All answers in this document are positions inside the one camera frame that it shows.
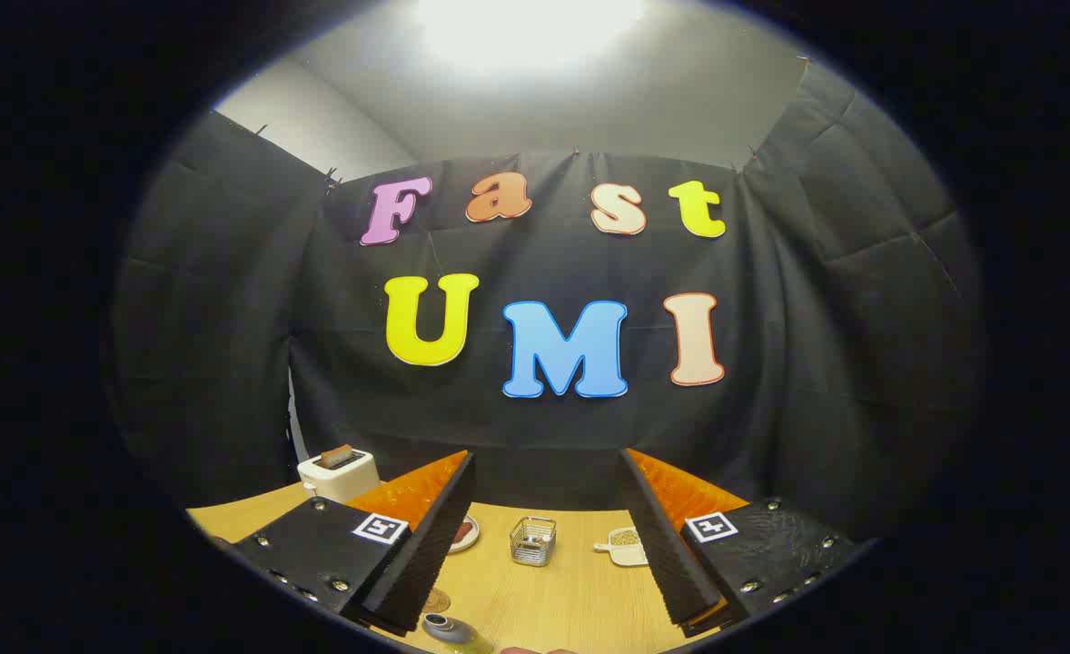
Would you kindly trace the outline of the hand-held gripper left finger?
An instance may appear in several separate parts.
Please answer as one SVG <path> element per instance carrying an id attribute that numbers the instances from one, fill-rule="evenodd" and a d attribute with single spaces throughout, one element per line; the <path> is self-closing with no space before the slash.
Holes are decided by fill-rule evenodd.
<path id="1" fill-rule="evenodd" d="M 307 498 L 231 552 L 331 614 L 415 630 L 469 512 L 472 452 L 457 451 L 348 502 Z"/>

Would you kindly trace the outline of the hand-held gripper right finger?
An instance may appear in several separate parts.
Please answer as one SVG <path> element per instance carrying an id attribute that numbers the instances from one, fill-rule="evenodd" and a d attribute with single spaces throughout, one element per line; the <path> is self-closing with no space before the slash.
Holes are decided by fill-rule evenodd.
<path id="1" fill-rule="evenodd" d="M 863 550 L 783 497 L 743 500 L 631 448 L 620 451 L 620 498 L 664 611 L 688 637 L 770 614 Z"/>

